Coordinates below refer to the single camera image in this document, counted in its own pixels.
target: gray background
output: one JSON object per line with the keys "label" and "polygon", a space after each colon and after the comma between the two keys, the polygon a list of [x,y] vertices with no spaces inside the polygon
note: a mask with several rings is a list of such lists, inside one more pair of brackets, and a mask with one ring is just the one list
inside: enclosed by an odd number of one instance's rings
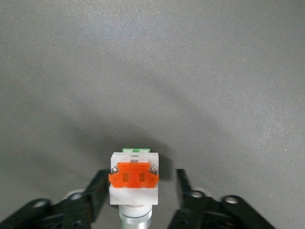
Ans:
{"label": "gray background", "polygon": [[[85,187],[123,147],[304,228],[304,1],[0,2],[0,220]],[[106,204],[94,229],[119,228]]]}

